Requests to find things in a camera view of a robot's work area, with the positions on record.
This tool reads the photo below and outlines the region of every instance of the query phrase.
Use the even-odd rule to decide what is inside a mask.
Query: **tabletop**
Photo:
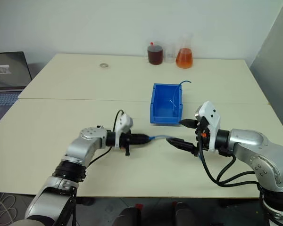
[[[153,83],[183,80],[183,102],[267,103],[244,60],[151,65],[141,56],[57,54],[19,98],[150,101]]]
[[[183,105],[183,118],[194,118],[201,102]],[[283,126],[268,104],[214,103],[222,129],[253,129],[283,145]],[[0,192],[36,194],[59,164],[81,129],[112,128],[118,109],[133,118],[133,133],[166,134],[196,142],[194,130],[150,124],[150,104],[130,101],[20,99],[0,121]],[[95,156],[105,150],[96,151]],[[205,152],[216,177],[230,158]],[[228,178],[250,167],[236,161]],[[255,185],[221,188],[207,177],[201,161],[164,139],[132,146],[131,155],[114,150],[96,161],[80,183],[79,196],[91,197],[258,197]],[[255,179],[254,175],[242,180]]]

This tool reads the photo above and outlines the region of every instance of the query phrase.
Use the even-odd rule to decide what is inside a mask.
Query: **orange liquid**
[[[176,58],[176,64],[181,68],[192,67],[193,64],[192,50],[190,50],[189,48],[180,49]]]

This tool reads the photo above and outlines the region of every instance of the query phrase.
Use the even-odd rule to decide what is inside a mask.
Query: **blue storage box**
[[[179,124],[183,113],[183,90],[178,84],[154,83],[150,122],[156,124]]]

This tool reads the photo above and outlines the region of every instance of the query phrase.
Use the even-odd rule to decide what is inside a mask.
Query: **white wire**
[[[3,207],[3,210],[0,210],[0,212],[1,212],[0,218],[1,218],[5,213],[7,213],[8,216],[9,216],[9,218],[10,218],[10,221],[9,221],[9,222],[6,222],[6,223],[0,222],[0,226],[5,226],[5,225],[9,225],[9,224],[13,223],[13,222],[14,222],[14,219],[15,219],[16,216],[17,216],[17,210],[16,210],[15,208],[13,208],[13,206],[14,206],[14,204],[15,204],[15,202],[16,202],[16,197],[13,196],[13,195],[11,195],[11,194],[5,196],[4,198],[3,198],[3,197],[4,197],[4,193],[2,194],[2,196],[1,196],[1,198],[0,198],[0,206]],[[5,201],[6,199],[8,199],[9,197],[12,197],[14,200],[13,200],[13,202],[11,203],[11,205],[6,208],[6,206],[5,206],[3,203],[4,203],[4,201]],[[14,215],[13,217],[11,216],[9,210],[13,210],[13,211],[15,212],[15,215]]]

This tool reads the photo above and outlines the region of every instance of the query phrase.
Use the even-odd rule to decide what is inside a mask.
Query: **laptop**
[[[31,80],[23,52],[0,53],[0,119]]]

